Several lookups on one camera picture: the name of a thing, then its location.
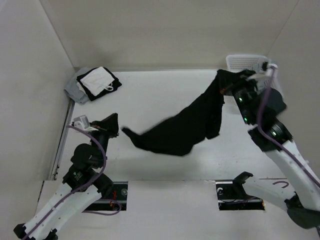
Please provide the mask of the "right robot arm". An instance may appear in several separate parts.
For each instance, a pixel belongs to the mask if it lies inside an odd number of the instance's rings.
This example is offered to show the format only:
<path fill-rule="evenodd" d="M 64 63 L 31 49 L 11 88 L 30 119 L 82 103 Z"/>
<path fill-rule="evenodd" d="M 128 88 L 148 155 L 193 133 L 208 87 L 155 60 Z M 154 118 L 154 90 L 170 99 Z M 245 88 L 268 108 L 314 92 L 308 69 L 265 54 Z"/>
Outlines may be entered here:
<path fill-rule="evenodd" d="M 282 94 L 271 87 L 276 70 L 264 75 L 267 86 L 259 89 L 254 71 L 238 73 L 218 71 L 223 95 L 234 97 L 243 121 L 253 126 L 248 131 L 255 145 L 272 160 L 286 177 L 288 187 L 276 187 L 250 172 L 242 172 L 232 181 L 238 198 L 258 197 L 284 210 L 303 229 L 320 225 L 320 180 L 301 156 L 294 138 L 277 116 L 287 105 Z"/>

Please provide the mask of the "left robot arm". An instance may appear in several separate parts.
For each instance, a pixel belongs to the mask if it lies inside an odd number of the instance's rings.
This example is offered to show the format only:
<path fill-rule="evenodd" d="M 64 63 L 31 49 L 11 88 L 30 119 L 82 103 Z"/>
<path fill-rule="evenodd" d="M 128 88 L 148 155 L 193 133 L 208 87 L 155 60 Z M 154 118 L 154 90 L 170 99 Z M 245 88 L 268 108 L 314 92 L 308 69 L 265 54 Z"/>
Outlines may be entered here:
<path fill-rule="evenodd" d="M 99 199 L 112 195 L 113 181 L 104 170 L 111 138 L 119 135 L 118 114 L 89 122 L 86 115 L 76 117 L 68 129 L 90 139 L 79 144 L 70 159 L 71 167 L 56 192 L 28 222 L 18 224 L 13 232 L 20 240 L 56 240 L 64 225 Z"/>

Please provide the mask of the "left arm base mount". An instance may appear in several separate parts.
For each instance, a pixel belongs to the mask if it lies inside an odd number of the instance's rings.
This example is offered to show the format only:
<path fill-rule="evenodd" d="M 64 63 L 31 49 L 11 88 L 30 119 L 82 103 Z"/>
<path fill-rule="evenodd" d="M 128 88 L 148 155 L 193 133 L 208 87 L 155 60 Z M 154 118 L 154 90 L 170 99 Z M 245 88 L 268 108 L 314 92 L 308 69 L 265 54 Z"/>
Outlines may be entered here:
<path fill-rule="evenodd" d="M 108 195 L 103 196 L 96 202 L 88 206 L 85 211 L 101 212 L 107 211 L 108 213 L 118 211 L 119 205 L 111 200 L 117 201 L 121 204 L 121 211 L 127 210 L 128 198 L 128 182 L 115 182 Z"/>

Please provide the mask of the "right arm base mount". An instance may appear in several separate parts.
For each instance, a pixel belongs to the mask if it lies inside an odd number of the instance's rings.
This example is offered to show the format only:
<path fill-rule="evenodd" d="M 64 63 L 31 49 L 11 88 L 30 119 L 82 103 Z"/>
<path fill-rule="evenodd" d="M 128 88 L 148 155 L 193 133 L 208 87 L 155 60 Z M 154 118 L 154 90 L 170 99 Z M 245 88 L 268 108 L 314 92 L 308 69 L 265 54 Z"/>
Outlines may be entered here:
<path fill-rule="evenodd" d="M 248 195 L 243 187 L 252 173 L 242 172 L 234 179 L 215 182 L 218 209 L 220 211 L 264 211 L 264 201 L 256 196 Z"/>

